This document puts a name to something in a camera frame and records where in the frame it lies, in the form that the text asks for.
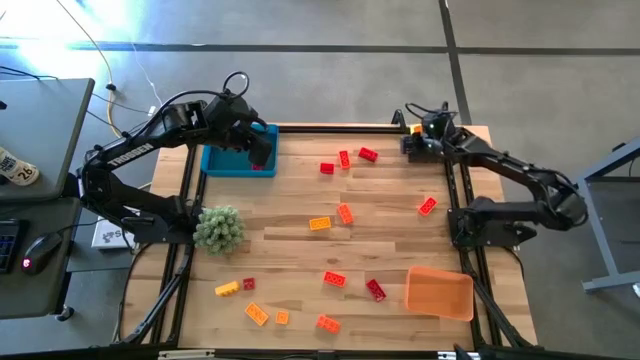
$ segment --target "orange container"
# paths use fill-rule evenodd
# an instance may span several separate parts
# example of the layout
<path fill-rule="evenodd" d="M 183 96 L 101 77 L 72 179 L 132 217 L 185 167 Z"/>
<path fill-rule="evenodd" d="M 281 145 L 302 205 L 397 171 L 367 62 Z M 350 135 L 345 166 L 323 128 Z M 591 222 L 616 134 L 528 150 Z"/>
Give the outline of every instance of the orange container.
<path fill-rule="evenodd" d="M 473 279 L 469 275 L 412 266 L 407 273 L 407 310 L 471 321 Z"/>

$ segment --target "orange lego brick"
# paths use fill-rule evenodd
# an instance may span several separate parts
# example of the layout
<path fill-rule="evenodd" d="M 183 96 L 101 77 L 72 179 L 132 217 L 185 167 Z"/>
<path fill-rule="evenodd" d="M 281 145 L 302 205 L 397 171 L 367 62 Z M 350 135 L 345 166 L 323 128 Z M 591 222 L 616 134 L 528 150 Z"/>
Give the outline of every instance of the orange lego brick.
<path fill-rule="evenodd" d="M 326 315 L 318 316 L 316 326 L 325 329 L 332 334 L 340 332 L 340 323 Z"/>
<path fill-rule="evenodd" d="M 312 231 L 331 228 L 331 218 L 323 217 L 309 220 L 309 228 Z"/>
<path fill-rule="evenodd" d="M 324 329 L 324 324 L 327 322 L 327 317 L 325 315 L 319 315 L 318 321 L 316 322 L 316 327 Z"/>
<path fill-rule="evenodd" d="M 246 309 L 244 309 L 245 314 L 249 315 L 256 324 L 262 326 L 269 318 L 266 312 L 262 311 L 255 303 L 249 303 Z"/>
<path fill-rule="evenodd" d="M 337 334 L 340 332 L 340 323 L 330 317 L 325 317 L 324 328 L 332 334 Z"/>
<path fill-rule="evenodd" d="M 344 275 L 336 274 L 331 271 L 326 271 L 324 273 L 324 282 L 327 284 L 344 287 L 344 284 L 347 282 L 347 277 Z"/>
<path fill-rule="evenodd" d="M 289 312 L 278 311 L 276 313 L 276 324 L 287 325 L 289 323 Z"/>
<path fill-rule="evenodd" d="M 351 224 L 353 223 L 353 215 L 351 215 L 351 209 L 349 209 L 349 205 L 340 204 L 338 206 L 338 214 L 340 214 L 340 218 L 342 218 L 343 224 Z"/>

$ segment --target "gray floor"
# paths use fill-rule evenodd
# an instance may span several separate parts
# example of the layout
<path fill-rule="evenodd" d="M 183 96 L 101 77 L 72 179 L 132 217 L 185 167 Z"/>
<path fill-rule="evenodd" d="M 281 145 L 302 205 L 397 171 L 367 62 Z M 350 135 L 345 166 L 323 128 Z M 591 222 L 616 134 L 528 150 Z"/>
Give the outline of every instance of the gray floor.
<path fill-rule="evenodd" d="M 0 36 L 49 41 L 5 46 L 0 63 L 60 77 L 90 76 L 97 81 L 96 92 L 107 95 L 106 69 L 98 53 L 59 46 L 60 39 L 85 38 L 57 4 L 43 4 L 34 13 L 19 3 L 10 5 L 0 21 Z M 446 45 L 437 0 L 65 3 L 96 40 L 108 42 Z M 87 5 L 84 15 L 77 4 Z M 640 3 L 633 0 L 449 0 L 448 5 L 461 47 L 640 47 Z M 31 25 L 27 30 L 25 23 Z M 118 101 L 144 110 L 157 106 L 134 53 L 105 55 L 122 93 Z M 219 88 L 225 74 L 245 70 L 252 80 L 246 98 L 268 121 L 386 123 L 407 101 L 435 106 L 449 100 L 457 108 L 460 100 L 449 56 L 443 53 L 155 51 L 137 57 L 162 99 L 181 90 Z M 497 148 L 576 175 L 618 143 L 640 135 L 635 106 L 639 60 L 629 55 L 461 55 L 460 68 L 471 121 L 490 126 Z M 93 99 L 90 107 L 104 116 L 104 102 Z M 123 129 L 146 119 L 139 115 L 118 108 L 114 112 Z M 104 124 L 87 117 L 74 165 L 80 150 L 112 139 Z M 154 163 L 155 156 L 148 156 L 119 175 L 130 184 L 144 184 Z M 528 196 L 509 181 L 504 187 L 508 199 Z M 631 288 L 595 295 L 582 291 L 582 280 L 605 275 L 588 225 L 568 233 L 540 229 L 537 238 L 522 246 L 521 255 L 541 345 L 640 358 L 640 299 Z M 0 353 L 107 344 L 123 282 L 123 271 L 74 275 L 68 302 L 78 315 L 62 324 L 51 318 L 0 321 Z"/>

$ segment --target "desk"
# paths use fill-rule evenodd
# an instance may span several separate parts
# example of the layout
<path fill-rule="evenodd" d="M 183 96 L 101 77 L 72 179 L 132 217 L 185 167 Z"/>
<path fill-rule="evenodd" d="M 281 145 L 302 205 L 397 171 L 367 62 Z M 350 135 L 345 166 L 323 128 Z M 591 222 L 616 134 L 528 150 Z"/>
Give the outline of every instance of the desk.
<path fill-rule="evenodd" d="M 488 128 L 472 126 L 489 140 Z M 375 164 L 358 158 L 366 146 L 380 156 Z M 352 168 L 334 175 L 319 172 L 320 162 L 337 162 L 348 150 Z M 190 198 L 196 188 L 202 149 L 196 154 Z M 178 194 L 186 148 L 163 149 L 151 191 Z M 476 196 L 503 200 L 500 179 L 471 169 Z M 425 196 L 438 200 L 428 217 L 417 214 Z M 346 202 L 355 223 L 343 226 L 336 206 Z M 460 271 L 450 246 L 446 211 L 450 206 L 442 164 L 409 164 L 398 135 L 280 134 L 275 178 L 207 178 L 205 206 L 232 205 L 247 225 L 246 241 L 228 258 L 196 251 L 185 303 L 179 347 L 311 348 L 366 350 L 450 350 L 472 348 L 469 324 L 420 316 L 404 308 L 404 282 L 411 265 Z M 329 231 L 309 231 L 308 220 L 330 216 Z M 139 259 L 129 283 L 123 333 L 130 333 L 154 303 L 167 246 L 154 245 Z M 529 341 L 536 337 L 518 264 L 503 249 L 487 249 L 494 297 Z M 344 289 L 323 286 L 323 273 L 347 276 Z M 217 297 L 214 288 L 254 277 L 256 289 Z M 387 293 L 376 303 L 365 282 L 375 278 Z M 244 314 L 255 302 L 269 315 L 259 327 Z M 275 324 L 277 310 L 290 313 L 289 325 Z M 485 339 L 484 306 L 479 305 Z M 342 323 L 337 336 L 316 329 L 318 314 Z M 165 317 L 170 327 L 173 304 Z"/>

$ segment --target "label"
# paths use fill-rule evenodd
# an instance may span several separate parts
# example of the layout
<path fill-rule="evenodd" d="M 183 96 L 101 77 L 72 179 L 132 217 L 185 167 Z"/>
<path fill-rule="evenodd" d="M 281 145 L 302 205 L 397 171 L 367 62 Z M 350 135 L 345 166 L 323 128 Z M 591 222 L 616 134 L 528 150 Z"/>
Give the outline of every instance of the label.
<path fill-rule="evenodd" d="M 16 158 L 0 147 L 0 175 L 16 185 L 27 186 L 38 179 L 40 172 L 34 165 Z"/>

